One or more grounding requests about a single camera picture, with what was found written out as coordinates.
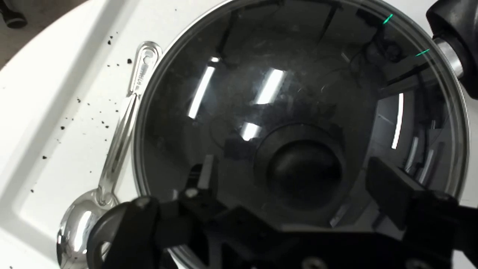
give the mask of circular lid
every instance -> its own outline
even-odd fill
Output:
[[[213,156],[217,199],[274,226],[335,227],[370,208],[373,221],[370,157],[458,193],[456,93],[431,41],[380,2],[231,2],[155,70],[135,129],[138,187],[171,200]]]

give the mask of glass dome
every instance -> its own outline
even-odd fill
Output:
[[[376,224],[370,157],[458,194],[456,87],[430,38],[382,2],[231,2],[155,70],[135,129],[135,178],[141,194],[167,202],[213,156],[217,199],[273,226]]]

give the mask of metal spoon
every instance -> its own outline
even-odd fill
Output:
[[[153,42],[144,42],[135,54],[135,63],[128,88],[128,102],[117,121],[107,151],[99,184],[79,196],[65,211],[56,235],[56,259],[61,269],[86,269],[86,242],[92,226],[108,209],[119,203],[113,194],[119,171],[131,141],[135,114],[152,72],[161,57]]]

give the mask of white surface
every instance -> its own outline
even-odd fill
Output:
[[[424,27],[431,2],[391,0]],[[96,185],[114,109],[126,93],[126,58],[143,41],[153,41],[167,52],[194,20],[217,3],[89,0],[1,70],[0,269],[56,268],[58,223],[73,199]],[[478,117],[476,103],[468,109]],[[468,124],[478,129],[476,118]],[[116,193],[120,200],[135,196],[129,156]],[[474,203],[471,191],[464,191],[462,199]]]

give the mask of spoon handle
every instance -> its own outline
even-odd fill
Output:
[[[156,43],[144,42],[135,54],[128,87],[126,106],[117,120],[98,184],[98,203],[105,205],[116,185],[119,171],[126,154],[140,97],[159,61],[161,52]]]

